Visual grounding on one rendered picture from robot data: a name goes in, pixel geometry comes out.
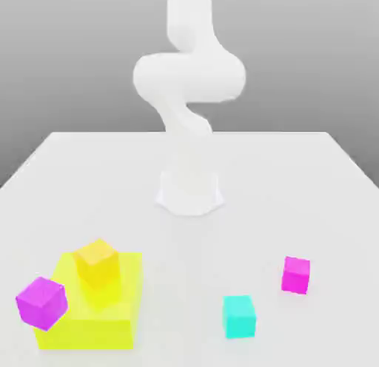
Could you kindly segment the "small cyan cube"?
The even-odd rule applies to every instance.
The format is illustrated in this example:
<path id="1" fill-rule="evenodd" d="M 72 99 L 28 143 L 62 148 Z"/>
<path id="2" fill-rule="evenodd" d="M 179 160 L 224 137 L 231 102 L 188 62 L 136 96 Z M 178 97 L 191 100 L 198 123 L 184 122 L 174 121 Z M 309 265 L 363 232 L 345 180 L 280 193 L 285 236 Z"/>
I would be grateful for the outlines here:
<path id="1" fill-rule="evenodd" d="M 254 337 L 257 315 L 252 298 L 246 294 L 224 296 L 222 320 L 227 339 Z"/>

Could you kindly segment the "large yellow box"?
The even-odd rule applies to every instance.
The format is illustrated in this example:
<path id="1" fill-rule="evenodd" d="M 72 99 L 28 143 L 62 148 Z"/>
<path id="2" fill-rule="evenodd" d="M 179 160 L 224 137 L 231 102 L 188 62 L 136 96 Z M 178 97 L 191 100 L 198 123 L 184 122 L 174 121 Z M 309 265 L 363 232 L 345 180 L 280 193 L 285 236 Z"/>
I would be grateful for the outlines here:
<path id="1" fill-rule="evenodd" d="M 53 280 L 65 287 L 66 313 L 48 330 L 34 328 L 40 349 L 132 349 L 143 287 L 140 252 L 119 254 L 119 276 L 93 289 L 77 273 L 71 252 L 56 265 Z"/>

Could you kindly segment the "small magenta cube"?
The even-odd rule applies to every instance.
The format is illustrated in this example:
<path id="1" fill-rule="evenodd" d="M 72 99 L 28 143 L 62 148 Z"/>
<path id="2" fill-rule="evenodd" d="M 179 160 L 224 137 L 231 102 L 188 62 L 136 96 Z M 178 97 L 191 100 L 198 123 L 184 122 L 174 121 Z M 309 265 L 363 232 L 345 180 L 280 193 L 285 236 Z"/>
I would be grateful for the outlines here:
<path id="1" fill-rule="evenodd" d="M 306 294 L 309 285 L 310 261 L 286 256 L 281 279 L 281 289 L 296 294 Z"/>

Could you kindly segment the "small orange cube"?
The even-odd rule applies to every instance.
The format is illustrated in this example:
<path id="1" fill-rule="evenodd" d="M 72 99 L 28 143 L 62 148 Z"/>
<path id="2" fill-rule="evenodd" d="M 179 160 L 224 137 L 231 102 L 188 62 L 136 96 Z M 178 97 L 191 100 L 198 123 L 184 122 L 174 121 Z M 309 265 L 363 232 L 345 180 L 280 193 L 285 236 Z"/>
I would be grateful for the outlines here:
<path id="1" fill-rule="evenodd" d="M 91 288 L 100 289 L 120 276 L 119 254 L 102 239 L 73 253 L 79 277 Z"/>

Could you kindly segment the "small purple cube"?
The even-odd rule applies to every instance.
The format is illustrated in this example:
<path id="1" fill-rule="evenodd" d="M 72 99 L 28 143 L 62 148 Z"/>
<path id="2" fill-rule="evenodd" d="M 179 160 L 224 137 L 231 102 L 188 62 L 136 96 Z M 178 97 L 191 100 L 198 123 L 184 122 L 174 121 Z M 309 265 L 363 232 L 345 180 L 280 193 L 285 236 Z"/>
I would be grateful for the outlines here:
<path id="1" fill-rule="evenodd" d="M 48 331 L 67 311 L 64 285 L 37 277 L 16 295 L 21 319 L 37 329 Z"/>

